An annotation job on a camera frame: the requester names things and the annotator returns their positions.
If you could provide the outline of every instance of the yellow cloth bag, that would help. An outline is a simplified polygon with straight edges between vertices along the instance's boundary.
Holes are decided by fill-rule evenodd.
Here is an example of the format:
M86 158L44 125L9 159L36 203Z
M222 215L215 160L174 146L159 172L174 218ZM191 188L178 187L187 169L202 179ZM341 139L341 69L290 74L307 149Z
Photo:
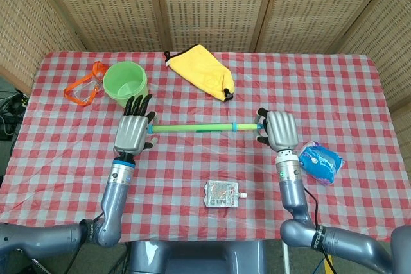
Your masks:
M184 79L221 101L229 101L234 94L231 72L222 65L203 45L171 56L164 53L166 65Z

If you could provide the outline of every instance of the blue ring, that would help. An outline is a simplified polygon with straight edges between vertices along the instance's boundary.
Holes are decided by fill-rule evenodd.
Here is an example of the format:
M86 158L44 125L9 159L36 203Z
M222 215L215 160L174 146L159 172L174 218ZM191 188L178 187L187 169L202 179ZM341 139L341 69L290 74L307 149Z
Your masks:
M133 167L135 168L136 165L128 163L128 162L124 162L122 160L113 160L113 164L120 164L120 165L124 165L124 166L128 166L128 167Z

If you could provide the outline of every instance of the green cup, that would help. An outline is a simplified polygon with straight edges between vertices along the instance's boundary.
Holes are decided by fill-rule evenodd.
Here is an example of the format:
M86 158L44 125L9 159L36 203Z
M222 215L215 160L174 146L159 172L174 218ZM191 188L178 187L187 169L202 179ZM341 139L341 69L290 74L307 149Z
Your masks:
M144 69L134 62L118 62L105 73L103 87L110 98L125 107L131 96L136 98L141 94L148 94L147 75Z

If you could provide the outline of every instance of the table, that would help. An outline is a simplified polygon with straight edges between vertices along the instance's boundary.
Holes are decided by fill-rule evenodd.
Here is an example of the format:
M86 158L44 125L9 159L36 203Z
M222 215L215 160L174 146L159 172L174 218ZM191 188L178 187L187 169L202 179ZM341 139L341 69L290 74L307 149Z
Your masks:
M38 71L0 190L0 221L51 226L94 218L112 164L122 108L99 92L80 107L63 89L94 61L131 60L147 72L162 124L253 122L259 107L292 112L299 148L310 140L346 161L334 185L304 175L324 225L388 240L411 224L411 190L373 62L359 55L215 53L232 71L234 99L221 102L165 66L162 53L51 53ZM275 153L252 132L158 135L136 158L122 241L279 239L291 216L281 205ZM204 207L208 180L235 180L237 209ZM314 203L309 200L311 212Z

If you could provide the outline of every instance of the blue plastic bag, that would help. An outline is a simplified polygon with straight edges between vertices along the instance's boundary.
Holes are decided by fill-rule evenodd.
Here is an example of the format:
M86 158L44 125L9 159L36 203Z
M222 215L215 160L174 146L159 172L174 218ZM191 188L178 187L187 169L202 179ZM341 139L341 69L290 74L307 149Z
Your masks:
M344 165L344 160L337 153L315 141L304 145L299 161L301 167L322 185L334 183L335 175Z

